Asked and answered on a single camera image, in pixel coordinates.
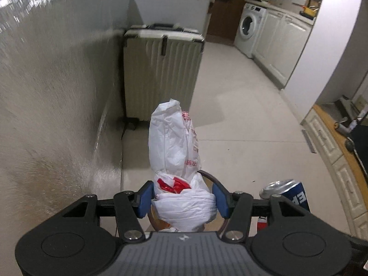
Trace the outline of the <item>white plastic bag red print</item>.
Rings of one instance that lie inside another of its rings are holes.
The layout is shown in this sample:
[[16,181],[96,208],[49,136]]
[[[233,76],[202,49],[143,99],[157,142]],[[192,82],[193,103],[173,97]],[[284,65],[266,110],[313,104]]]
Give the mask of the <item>white plastic bag red print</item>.
[[193,122],[174,99],[153,111],[148,131],[150,166],[155,175],[190,179],[201,170],[199,142]]

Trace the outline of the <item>crushed blue soda can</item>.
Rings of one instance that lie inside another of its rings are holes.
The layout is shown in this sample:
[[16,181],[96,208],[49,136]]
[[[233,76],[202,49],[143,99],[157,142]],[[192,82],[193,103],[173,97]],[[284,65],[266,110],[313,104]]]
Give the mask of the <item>crushed blue soda can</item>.
[[274,181],[263,187],[259,192],[261,199],[269,199],[274,194],[282,195],[294,204],[310,211],[307,195],[304,190],[304,186],[300,181],[296,181],[294,179]]

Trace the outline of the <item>red cigarette pack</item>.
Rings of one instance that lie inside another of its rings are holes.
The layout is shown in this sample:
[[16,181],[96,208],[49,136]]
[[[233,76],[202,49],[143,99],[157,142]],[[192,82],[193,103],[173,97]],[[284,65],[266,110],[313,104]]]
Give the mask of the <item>red cigarette pack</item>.
[[261,231],[263,229],[265,229],[267,227],[267,217],[258,217],[258,221],[257,221],[257,231]]

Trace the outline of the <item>yellow trash bin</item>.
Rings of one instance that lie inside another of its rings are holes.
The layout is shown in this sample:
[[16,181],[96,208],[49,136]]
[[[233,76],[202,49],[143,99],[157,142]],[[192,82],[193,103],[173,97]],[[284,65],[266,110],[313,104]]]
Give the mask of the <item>yellow trash bin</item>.
[[190,179],[165,173],[155,175],[148,219],[156,231],[221,232],[226,219],[216,208],[214,189],[220,182],[199,170]]

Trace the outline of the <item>low white wood-top cabinet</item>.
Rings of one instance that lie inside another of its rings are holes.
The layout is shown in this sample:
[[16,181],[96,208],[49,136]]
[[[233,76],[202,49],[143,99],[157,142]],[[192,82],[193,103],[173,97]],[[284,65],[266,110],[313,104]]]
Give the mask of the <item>low white wood-top cabinet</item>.
[[342,203],[352,235],[367,239],[367,182],[355,156],[345,147],[345,137],[334,129],[335,121],[314,105],[302,121],[322,157]]

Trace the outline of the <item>cream ribbed suitcase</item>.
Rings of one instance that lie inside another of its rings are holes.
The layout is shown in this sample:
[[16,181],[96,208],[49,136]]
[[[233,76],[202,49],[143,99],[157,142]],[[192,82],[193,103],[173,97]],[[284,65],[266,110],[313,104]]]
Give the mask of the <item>cream ribbed suitcase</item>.
[[158,104],[175,99],[188,111],[205,47],[196,29],[133,25],[123,37],[124,112],[128,124],[150,121]]

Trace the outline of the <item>white kitchen cabinets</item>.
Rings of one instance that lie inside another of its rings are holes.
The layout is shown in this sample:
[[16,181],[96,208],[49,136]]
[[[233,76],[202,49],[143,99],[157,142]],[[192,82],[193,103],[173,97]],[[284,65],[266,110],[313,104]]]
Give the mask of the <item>white kitchen cabinets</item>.
[[304,50],[312,26],[287,13],[266,11],[253,55],[280,88],[285,88]]

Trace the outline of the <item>white washing machine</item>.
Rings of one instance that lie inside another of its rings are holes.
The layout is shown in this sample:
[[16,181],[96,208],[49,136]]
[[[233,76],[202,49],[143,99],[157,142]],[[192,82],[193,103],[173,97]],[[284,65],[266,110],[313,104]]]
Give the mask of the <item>white washing machine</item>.
[[266,17],[266,8],[246,3],[235,37],[235,47],[246,57],[253,58],[253,50]]

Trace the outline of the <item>brown entrance door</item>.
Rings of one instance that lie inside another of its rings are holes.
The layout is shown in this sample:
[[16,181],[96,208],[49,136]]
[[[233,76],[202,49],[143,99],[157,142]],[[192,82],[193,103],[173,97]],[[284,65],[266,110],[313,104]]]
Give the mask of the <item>brown entrance door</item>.
[[206,40],[233,44],[244,5],[245,0],[215,0],[210,6]]

